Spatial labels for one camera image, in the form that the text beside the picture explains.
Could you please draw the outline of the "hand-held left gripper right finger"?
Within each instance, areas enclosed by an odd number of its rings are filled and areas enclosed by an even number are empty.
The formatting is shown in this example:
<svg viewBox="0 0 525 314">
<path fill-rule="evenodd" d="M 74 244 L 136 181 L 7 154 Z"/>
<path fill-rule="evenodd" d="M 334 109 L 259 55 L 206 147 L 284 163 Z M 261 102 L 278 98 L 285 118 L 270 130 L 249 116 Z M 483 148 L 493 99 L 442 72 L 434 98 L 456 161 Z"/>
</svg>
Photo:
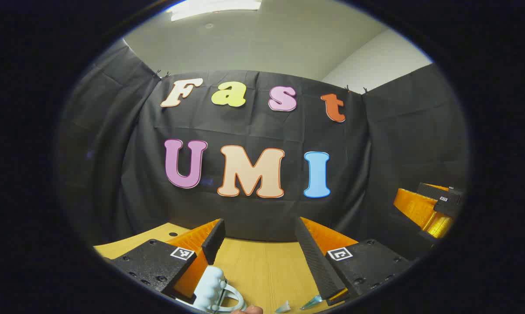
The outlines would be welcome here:
<svg viewBox="0 0 525 314">
<path fill-rule="evenodd" d="M 413 265 L 378 240 L 357 241 L 305 217 L 296 219 L 295 235 L 329 306 L 373 292 Z"/>
</svg>

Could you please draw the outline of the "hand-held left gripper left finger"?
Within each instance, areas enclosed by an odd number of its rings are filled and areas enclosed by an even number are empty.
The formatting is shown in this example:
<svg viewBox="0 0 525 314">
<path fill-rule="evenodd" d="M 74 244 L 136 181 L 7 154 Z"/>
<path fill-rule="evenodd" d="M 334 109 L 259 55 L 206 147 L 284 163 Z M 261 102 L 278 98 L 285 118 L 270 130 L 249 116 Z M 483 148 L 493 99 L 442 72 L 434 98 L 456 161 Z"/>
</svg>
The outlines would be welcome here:
<svg viewBox="0 0 525 314">
<path fill-rule="evenodd" d="M 172 240 L 148 239 L 116 258 L 105 260 L 151 290 L 191 301 L 206 268 L 214 264 L 225 237 L 224 220 L 215 219 Z"/>
</svg>

